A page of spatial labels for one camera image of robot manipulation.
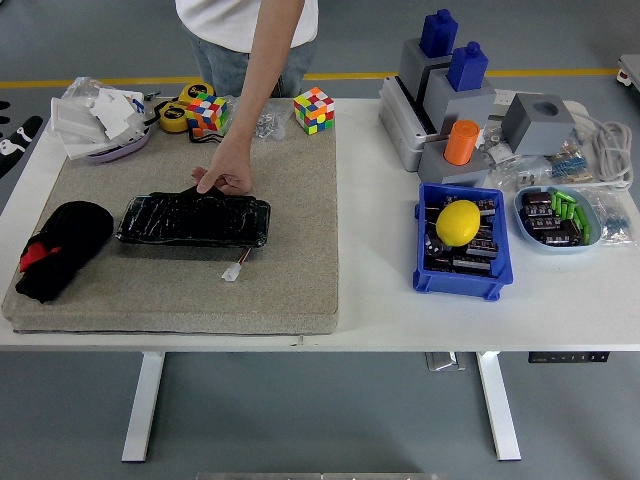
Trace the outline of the person's left hand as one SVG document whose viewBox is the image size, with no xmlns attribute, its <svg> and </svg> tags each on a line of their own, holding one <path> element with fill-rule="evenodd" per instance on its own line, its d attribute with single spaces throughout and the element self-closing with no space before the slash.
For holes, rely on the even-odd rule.
<svg viewBox="0 0 640 480">
<path fill-rule="evenodd" d="M 196 167 L 192 170 L 196 191 L 204 194 L 215 188 L 230 196 L 251 193 L 254 186 L 251 143 L 251 138 L 225 137 L 217 146 L 209 168 Z"/>
</svg>

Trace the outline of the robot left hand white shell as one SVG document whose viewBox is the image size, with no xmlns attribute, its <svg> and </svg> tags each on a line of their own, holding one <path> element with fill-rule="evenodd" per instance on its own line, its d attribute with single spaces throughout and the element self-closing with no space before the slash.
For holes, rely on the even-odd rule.
<svg viewBox="0 0 640 480">
<path fill-rule="evenodd" d="M 40 116 L 29 117 L 17 130 L 1 137 L 1 177 L 7 175 L 25 154 L 43 125 Z"/>
</svg>

